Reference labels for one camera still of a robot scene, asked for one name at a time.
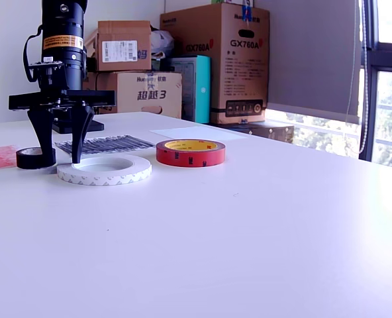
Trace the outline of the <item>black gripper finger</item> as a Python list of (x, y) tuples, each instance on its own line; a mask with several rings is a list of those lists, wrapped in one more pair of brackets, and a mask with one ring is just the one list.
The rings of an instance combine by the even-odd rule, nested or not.
[(31, 156), (33, 166), (53, 166), (56, 163), (56, 151), (52, 148), (53, 114), (46, 109), (28, 111), (28, 117), (40, 143), (41, 153)]
[(81, 151), (88, 128), (93, 120), (94, 110), (85, 101), (72, 108), (72, 163), (79, 164)]

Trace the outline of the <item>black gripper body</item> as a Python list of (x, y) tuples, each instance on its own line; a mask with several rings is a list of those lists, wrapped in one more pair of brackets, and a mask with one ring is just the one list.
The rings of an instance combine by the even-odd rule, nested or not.
[(115, 104), (116, 92), (112, 90), (45, 89), (35, 93), (9, 96), (11, 111), (108, 107)]

